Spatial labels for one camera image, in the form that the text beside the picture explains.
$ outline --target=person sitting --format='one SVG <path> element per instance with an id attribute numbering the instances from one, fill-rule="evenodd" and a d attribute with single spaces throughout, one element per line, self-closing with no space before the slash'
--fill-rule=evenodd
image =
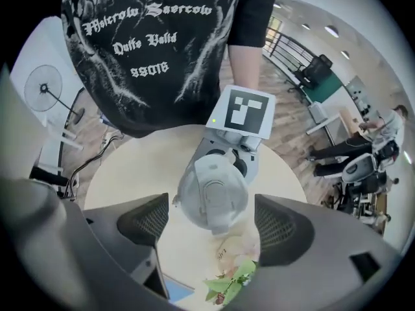
<path id="1" fill-rule="evenodd" d="M 348 157 L 341 163 L 317 165 L 314 170 L 314 176 L 327 176 L 341 173 L 347 164 L 355 158 L 365 153 L 372 154 L 377 152 L 390 141 L 395 141 L 397 146 L 401 148 L 403 144 L 404 122 L 407 118 L 408 109 L 404 105 L 398 105 L 394 109 L 388 109 L 384 113 L 381 113 L 380 118 L 376 121 L 369 121 L 359 125 L 364 131 L 370 129 L 374 129 L 374 131 L 366 135 L 351 137 L 338 145 L 330 146 L 322 150 L 311 150 L 307 157 L 310 161 L 330 157 Z"/>

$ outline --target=floor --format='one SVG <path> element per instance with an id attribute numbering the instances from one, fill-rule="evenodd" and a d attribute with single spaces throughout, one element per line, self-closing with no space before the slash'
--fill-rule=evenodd
<path id="1" fill-rule="evenodd" d="M 307 201 L 311 204 L 319 205 L 321 201 L 333 193 L 331 183 L 324 178 L 313 176 L 314 164 L 305 160 L 310 146 L 324 148 L 329 145 L 329 140 L 325 131 L 319 130 L 308 136 L 305 131 L 315 125 L 305 104 L 302 104 L 296 93 L 289 93 L 289 84 L 285 84 L 286 76 L 269 62 L 263 59 L 259 89 L 267 93 L 272 93 L 277 98 L 276 112 L 272 127 L 271 138 L 265 144 L 275 153 L 282 157 L 297 175 Z M 220 72 L 220 85 L 224 88 L 227 84 L 232 84 L 233 78 L 229 61 L 224 61 Z M 87 91 L 79 94 L 75 102 L 74 109 L 85 108 L 86 112 L 82 120 L 74 125 L 69 121 L 67 126 L 77 135 L 76 142 L 84 146 L 83 151 L 78 151 L 68 145 L 64 145 L 62 150 L 62 163 L 64 176 L 69 176 L 74 169 L 82 165 L 87 159 L 95 156 L 102 149 L 102 142 L 108 133 L 119 135 L 120 133 L 99 121 L 99 109 L 95 105 Z M 101 163 L 117 147 L 129 140 L 125 136 L 121 141 L 114 141 L 104 153 L 103 157 L 90 163 L 81 170 L 80 186 L 77 190 L 77 202 L 83 208 L 89 183 Z"/>

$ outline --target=flower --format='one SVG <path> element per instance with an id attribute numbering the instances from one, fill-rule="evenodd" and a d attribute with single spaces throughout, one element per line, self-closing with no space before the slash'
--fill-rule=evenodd
<path id="1" fill-rule="evenodd" d="M 225 300 L 225 295 L 222 294 L 222 293 L 218 293 L 218 296 L 216 298 L 215 304 L 216 305 L 221 305 L 224 300 Z"/>

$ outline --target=fan stand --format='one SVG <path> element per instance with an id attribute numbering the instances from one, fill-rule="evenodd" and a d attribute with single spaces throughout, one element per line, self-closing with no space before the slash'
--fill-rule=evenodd
<path id="1" fill-rule="evenodd" d="M 75 114 L 75 118 L 73 119 L 73 124 L 78 124 L 81 118 L 85 114 L 85 108 L 81 108 L 78 112 L 75 112 L 73 109 L 71 109 L 69 106 L 67 106 L 65 103 L 63 103 L 57 96 L 55 96 L 53 93 L 49 91 L 49 88 L 47 86 L 47 83 L 40 84 L 40 93 L 48 93 L 53 98 L 55 98 L 57 101 L 59 101 L 62 105 L 64 105 L 71 113 Z"/>

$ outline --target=desk fan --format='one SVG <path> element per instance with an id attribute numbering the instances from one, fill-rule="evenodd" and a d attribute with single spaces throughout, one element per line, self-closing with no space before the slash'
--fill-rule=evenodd
<path id="1" fill-rule="evenodd" d="M 47 111 L 60 102 L 71 113 L 75 114 L 74 124 L 78 124 L 85 113 L 81 108 L 75 112 L 60 100 L 62 94 L 62 77 L 51 65 L 41 65 L 31 72 L 25 84 L 25 100 L 34 111 Z"/>

